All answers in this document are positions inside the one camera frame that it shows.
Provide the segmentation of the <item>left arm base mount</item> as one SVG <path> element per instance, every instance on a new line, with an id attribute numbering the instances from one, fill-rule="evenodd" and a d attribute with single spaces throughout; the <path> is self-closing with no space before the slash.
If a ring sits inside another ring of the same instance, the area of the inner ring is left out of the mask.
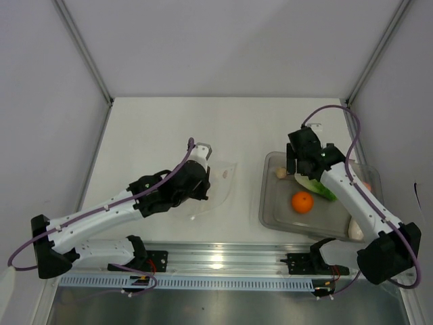
<path id="1" fill-rule="evenodd" d="M 168 251 L 147 251 L 146 258 L 134 258 L 124 267 L 148 273 L 166 272 Z"/>

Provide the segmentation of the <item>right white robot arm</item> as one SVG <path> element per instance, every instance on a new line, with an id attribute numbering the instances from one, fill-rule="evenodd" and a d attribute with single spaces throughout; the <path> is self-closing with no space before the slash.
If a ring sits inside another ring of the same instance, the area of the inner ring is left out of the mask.
<path id="1" fill-rule="evenodd" d="M 381 284 L 415 268 L 415 288 L 421 280 L 417 260 L 421 231 L 404 224 L 386 209 L 355 175 L 348 159 L 333 144 L 323 146 L 309 127 L 288 135 L 288 173 L 298 173 L 321 182 L 355 219 L 362 242 L 322 240 L 311 247 L 310 268 L 324 273 L 333 265 L 359 270 L 372 284 Z"/>

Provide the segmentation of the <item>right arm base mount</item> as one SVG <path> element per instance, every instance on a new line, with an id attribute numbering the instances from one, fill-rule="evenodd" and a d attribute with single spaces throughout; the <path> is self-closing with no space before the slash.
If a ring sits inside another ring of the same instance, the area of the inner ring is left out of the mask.
<path id="1" fill-rule="evenodd" d="M 287 253 L 279 260 L 288 268 L 290 275 L 348 276 L 350 270 L 341 265 L 328 265 L 311 257 L 310 253 Z"/>

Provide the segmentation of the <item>clear zip top bag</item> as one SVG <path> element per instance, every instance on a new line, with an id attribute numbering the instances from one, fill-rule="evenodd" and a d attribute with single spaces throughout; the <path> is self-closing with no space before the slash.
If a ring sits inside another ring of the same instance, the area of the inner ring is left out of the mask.
<path id="1" fill-rule="evenodd" d="M 195 219 L 222 205 L 230 194 L 234 183 L 236 162 L 215 160 L 210 164 L 210 188 L 207 191 L 208 200 L 188 199 L 179 207 L 171 209 L 167 215 L 174 218 Z"/>

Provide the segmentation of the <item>green lettuce leaf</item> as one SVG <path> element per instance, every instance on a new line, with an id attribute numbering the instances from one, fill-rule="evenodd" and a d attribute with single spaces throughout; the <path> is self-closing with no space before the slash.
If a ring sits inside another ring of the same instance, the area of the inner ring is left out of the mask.
<path id="1" fill-rule="evenodd" d="M 318 194 L 331 202 L 337 201 L 336 195 L 327 187 L 325 187 L 320 181 L 317 181 L 316 179 L 309 179 L 307 176 L 303 176 L 299 173 L 294 175 L 294 179 L 298 184 L 310 192 Z"/>

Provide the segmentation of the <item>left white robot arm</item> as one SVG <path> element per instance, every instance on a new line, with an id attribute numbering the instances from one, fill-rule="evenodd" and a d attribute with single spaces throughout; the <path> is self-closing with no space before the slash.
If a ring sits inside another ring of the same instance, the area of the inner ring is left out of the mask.
<path id="1" fill-rule="evenodd" d="M 210 167 L 189 159 L 173 171 L 140 177 L 119 195 L 85 213 L 58 219 L 38 215 L 31 220 L 33 244 L 41 279 L 56 278 L 73 268 L 145 271 L 148 253 L 143 240 L 93 240 L 117 225 L 165 213 L 186 200 L 206 200 Z"/>

